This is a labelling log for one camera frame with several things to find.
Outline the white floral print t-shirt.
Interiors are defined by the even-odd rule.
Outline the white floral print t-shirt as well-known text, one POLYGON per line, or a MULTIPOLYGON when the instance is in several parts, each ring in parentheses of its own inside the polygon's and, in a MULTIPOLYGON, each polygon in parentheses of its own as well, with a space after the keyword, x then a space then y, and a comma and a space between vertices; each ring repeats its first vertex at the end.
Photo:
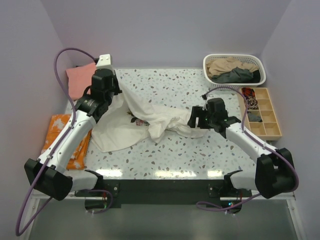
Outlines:
POLYGON ((92 143, 103 153, 129 148, 147 138, 159 143, 166 131, 187 138, 201 138, 207 130, 191 128, 191 112, 152 104, 124 84, 106 113, 91 131, 92 143))

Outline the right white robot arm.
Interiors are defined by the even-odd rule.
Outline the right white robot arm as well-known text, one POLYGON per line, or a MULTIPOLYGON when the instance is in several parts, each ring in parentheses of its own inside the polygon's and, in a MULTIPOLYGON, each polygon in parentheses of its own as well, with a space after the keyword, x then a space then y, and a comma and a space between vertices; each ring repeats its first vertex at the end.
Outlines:
POLYGON ((222 98, 212 98, 205 106, 193 106, 187 124, 191 128, 213 129, 254 161, 253 172, 237 170, 224 176, 227 189, 254 190, 270 199, 298 188, 299 179, 291 152, 266 143, 237 117, 229 116, 222 98))

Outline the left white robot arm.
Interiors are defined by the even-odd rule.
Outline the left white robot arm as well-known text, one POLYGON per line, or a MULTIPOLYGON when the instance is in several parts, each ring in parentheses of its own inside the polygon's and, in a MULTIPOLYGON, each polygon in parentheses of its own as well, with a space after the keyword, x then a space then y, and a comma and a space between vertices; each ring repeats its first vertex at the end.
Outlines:
POLYGON ((108 111, 113 96, 120 93, 114 70, 95 70, 91 85, 77 101, 75 111, 58 137, 36 160, 26 161, 24 169, 33 189, 61 201, 70 192, 91 190, 101 185, 103 177, 93 170, 85 170, 78 178, 65 175, 65 171, 83 138, 108 111))

